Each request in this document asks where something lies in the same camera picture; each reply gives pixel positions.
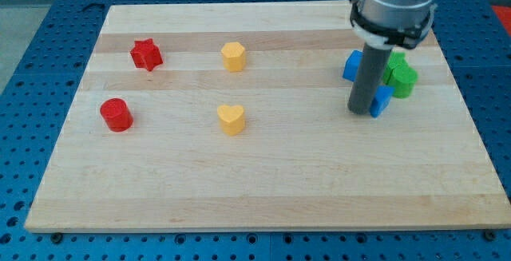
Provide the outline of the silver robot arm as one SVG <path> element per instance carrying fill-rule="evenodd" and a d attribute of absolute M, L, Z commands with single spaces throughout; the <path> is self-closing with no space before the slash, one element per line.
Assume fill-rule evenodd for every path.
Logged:
<path fill-rule="evenodd" d="M 355 34 L 375 49 L 414 49 L 429 33 L 435 0 L 350 0 Z"/>

